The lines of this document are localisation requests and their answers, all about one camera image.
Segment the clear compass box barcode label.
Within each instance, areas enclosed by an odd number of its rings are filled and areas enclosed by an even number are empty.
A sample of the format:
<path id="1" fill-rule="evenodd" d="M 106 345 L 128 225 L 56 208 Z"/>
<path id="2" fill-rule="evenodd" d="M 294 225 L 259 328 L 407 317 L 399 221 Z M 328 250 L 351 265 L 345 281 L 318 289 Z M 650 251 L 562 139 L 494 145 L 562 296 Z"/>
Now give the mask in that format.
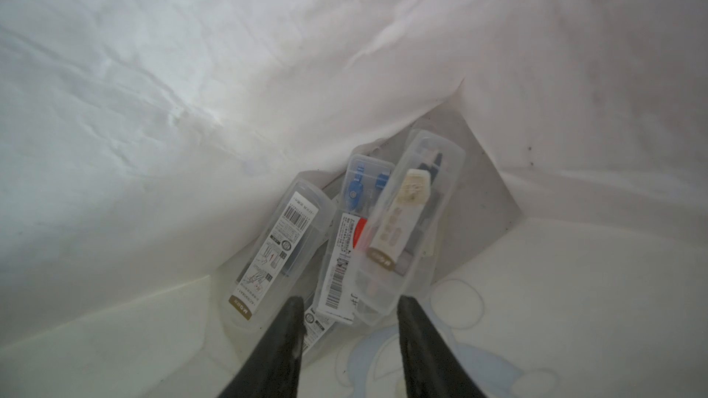
<path id="1" fill-rule="evenodd" d="M 311 182 L 291 183 L 221 302 L 225 324 L 247 333 L 267 326 L 326 242 L 336 210 Z"/>

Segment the clear compass set box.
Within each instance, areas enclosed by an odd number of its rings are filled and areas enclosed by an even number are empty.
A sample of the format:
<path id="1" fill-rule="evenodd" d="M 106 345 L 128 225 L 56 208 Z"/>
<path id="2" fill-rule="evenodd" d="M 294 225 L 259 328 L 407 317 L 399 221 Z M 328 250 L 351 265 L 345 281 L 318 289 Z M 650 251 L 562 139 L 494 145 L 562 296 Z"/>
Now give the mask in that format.
<path id="1" fill-rule="evenodd" d="M 355 317 L 374 326 L 411 286 L 423 248 L 465 164 L 455 142 L 420 130 L 403 151 L 355 247 L 351 270 Z"/>

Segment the clear compass box blue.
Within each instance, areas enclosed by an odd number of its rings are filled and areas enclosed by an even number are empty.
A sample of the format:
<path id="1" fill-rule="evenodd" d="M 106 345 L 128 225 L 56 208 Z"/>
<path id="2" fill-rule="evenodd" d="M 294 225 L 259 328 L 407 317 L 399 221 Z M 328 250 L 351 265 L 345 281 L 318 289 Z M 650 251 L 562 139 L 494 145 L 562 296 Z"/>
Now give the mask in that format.
<path id="1" fill-rule="evenodd" d="M 339 195 L 339 207 L 344 213 L 369 217 L 396 165 L 361 154 L 348 161 Z"/>

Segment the clear compass box red label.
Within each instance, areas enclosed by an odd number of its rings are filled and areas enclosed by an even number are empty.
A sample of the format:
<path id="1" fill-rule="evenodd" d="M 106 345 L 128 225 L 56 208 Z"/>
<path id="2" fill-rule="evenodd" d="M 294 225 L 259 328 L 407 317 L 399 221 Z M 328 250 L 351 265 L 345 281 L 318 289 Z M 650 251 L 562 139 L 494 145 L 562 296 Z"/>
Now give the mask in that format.
<path id="1" fill-rule="evenodd" d="M 331 235 L 315 291 L 305 300 L 305 335 L 302 355 L 311 357 L 318 344 L 333 330 L 358 324 L 354 311 L 358 297 L 348 277 L 351 255 L 366 224 L 355 214 L 340 213 Z"/>

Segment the white canvas tote bag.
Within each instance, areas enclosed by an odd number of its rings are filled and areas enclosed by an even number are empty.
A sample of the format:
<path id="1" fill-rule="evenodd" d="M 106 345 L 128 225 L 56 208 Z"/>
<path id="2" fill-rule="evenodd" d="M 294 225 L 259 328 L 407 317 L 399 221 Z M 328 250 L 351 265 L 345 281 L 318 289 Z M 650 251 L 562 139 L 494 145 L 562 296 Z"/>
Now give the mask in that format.
<path id="1" fill-rule="evenodd" d="M 417 128 L 486 394 L 706 396 L 707 0 L 1 0 L 1 394 L 218 395 L 291 182 Z"/>

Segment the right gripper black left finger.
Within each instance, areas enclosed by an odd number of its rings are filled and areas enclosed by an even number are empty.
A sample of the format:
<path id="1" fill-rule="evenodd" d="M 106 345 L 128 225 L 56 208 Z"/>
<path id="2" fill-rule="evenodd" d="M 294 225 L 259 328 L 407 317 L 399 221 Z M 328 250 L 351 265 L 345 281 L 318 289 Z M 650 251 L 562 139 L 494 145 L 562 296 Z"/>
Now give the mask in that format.
<path id="1" fill-rule="evenodd" d="M 296 397 L 304 342 L 304 300 L 290 297 L 219 397 Z"/>

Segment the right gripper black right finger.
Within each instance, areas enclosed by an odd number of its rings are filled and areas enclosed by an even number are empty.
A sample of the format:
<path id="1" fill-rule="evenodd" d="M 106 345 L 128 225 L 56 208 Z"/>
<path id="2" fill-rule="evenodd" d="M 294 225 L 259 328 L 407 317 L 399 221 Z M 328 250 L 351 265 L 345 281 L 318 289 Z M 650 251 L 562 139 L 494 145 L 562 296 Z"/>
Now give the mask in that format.
<path id="1" fill-rule="evenodd" d="M 408 397 L 482 397 L 420 302 L 402 296 L 396 309 Z"/>

